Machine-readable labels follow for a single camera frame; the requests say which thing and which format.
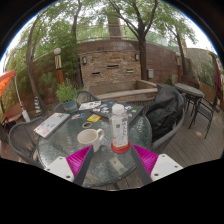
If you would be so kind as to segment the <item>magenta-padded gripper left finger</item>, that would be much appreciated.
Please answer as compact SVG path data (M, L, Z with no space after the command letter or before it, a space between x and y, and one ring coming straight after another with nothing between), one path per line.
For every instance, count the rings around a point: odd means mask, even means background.
M93 156L93 146L90 145L68 157L58 157L45 171L81 186Z

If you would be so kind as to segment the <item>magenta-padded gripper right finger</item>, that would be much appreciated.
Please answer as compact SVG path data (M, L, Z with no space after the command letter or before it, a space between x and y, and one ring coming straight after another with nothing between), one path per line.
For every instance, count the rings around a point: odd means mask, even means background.
M131 145L130 151L143 185L148 185L182 169L180 164L166 154L157 155L134 144Z

